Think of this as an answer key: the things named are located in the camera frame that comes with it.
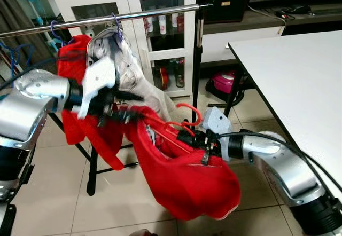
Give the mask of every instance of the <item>white jacket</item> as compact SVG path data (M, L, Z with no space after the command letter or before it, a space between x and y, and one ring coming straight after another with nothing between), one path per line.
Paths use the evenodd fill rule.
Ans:
M119 89L144 98L144 101L126 100L127 104L149 106L164 120L171 120L169 113L175 109L175 104L162 90L147 81L139 59L126 39L120 40L117 29L105 29L88 43L87 66L104 56L109 56L120 72Z

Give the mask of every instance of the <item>curtain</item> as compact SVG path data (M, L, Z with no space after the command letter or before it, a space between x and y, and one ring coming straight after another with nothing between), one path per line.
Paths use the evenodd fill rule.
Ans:
M34 27L31 20L25 15L17 0L0 0L0 32L8 32L16 29ZM52 58L53 54L47 46L41 34L31 34L3 39L4 43L10 48L16 48L20 44L33 44L36 49L32 54L31 64L38 61ZM26 67L29 48L24 48L20 52L20 66ZM43 69L56 73L56 65L49 64Z

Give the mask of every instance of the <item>drying rack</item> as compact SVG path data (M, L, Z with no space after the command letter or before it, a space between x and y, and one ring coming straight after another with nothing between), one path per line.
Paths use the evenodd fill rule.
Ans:
M76 21L68 21L63 23L57 23L53 25L54 30L61 30L61 29L69 29L69 28L76 28L81 26L88 26L88 25L98 25L98 24L105 24L108 22L114 22L115 20L133 20L133 19L140 19L145 17L152 17L158 15L168 15L172 13L183 13L183 12L190 12L190 11L197 11L198 13L198 21L197 21L197 39L196 39L196 46L195 46L195 55L194 55L194 63L193 63L193 95L192 95L192 105L193 107L197 108L197 98L198 98L198 83L199 83L199 71L200 71L200 63L201 63L201 56L202 56L202 36L203 36L203 24L204 24L204 9L213 6L213 4L192 4L192 5L183 5L183 6L175 6L175 7L168 7L163 9L155 9L155 10L148 10L143 12L136 12L136 13L128 13L128 14L118 14L116 17L113 16L105 16L105 17L97 17L92 19L84 19L84 20L76 20ZM51 26L38 26L26 29L18 29L12 30L10 32L2 32L0 33L1 38L8 38L8 37L16 37L21 35L28 35L28 34L37 34L42 32L51 31ZM8 64L9 60L4 55L4 53L0 52L0 57L4 60L5 63ZM54 113L50 113L49 116L53 119L56 125L64 132L64 127L62 121L58 118L58 116ZM196 120L196 113L192 112L192 122ZM97 170L97 158L98 153L96 149L91 146L91 152L89 153L82 147L81 144L75 144L75 146L80 150L80 152L84 155L84 157L90 163L89 169L89 178L87 183L87 193L89 196L95 194L96 190L96 176L97 174L101 174L104 172L112 171L112 168ZM132 147L130 145L123 145L123 148ZM138 165L138 162L126 164L124 167L132 167Z

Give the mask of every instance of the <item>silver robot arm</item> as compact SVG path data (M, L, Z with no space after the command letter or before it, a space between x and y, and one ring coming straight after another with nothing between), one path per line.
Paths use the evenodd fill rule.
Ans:
M142 100L119 91L119 83L119 71L114 62L103 57L87 68L82 86L45 70L33 69L14 82L8 95L1 96L0 235L11 234L15 206L10 202L32 173L30 162L47 114L69 109L78 113L80 119L87 114L117 120L132 118L127 112L112 112L116 98Z
M215 134L231 132L230 121L216 107L207 111L203 128ZM285 141L274 132L260 133ZM258 136L236 135L218 141L225 161L245 159L266 174L306 235L342 235L340 201L302 158L284 145Z

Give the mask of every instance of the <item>red garment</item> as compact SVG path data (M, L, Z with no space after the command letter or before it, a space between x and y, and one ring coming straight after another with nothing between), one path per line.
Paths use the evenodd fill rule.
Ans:
M72 78L81 84L86 71L87 45L91 38L79 35L73 39L72 44L58 50L57 70L59 76ZM76 113L66 110L62 111L62 119L68 144L77 144L87 136L105 162L115 170L123 168L116 156L123 136L120 124L107 121L103 127L98 127L97 117L87 116L79 120Z
M159 118L148 107L134 106L132 109ZM164 138L159 139L156 148L146 131L147 124L189 153ZM170 126L167 129L178 134L178 130ZM238 179L221 158L211 156L209 165L202 165L204 150L193 149L177 140L164 129L162 123L153 119L145 118L130 123L126 125L125 133L133 142L155 199L175 217L190 220L207 214L215 219L223 219L239 205L241 191Z
M77 56L76 51L86 52L90 38L84 35L73 38L73 44L59 49L59 57L71 57L67 60L59 59L58 75L74 78L80 84L86 69L86 56L73 58ZM172 133L177 134L178 130L171 126L167 130L172 133L165 130L161 119L152 109L137 106L131 109L147 117L125 125L107 121L102 128L97 127L96 117L87 116L84 120L78 120L76 114L63 111L67 142L76 144L87 136L105 162L119 170L123 165L116 154L121 147L124 132L133 142L155 199L177 218L190 220L207 214L222 219L238 206L241 197L238 179L221 158L211 156L209 165L202 165L200 161L204 151L195 150L177 140ZM172 143L159 137L156 141L158 148L154 146L147 134L146 125L163 133Z

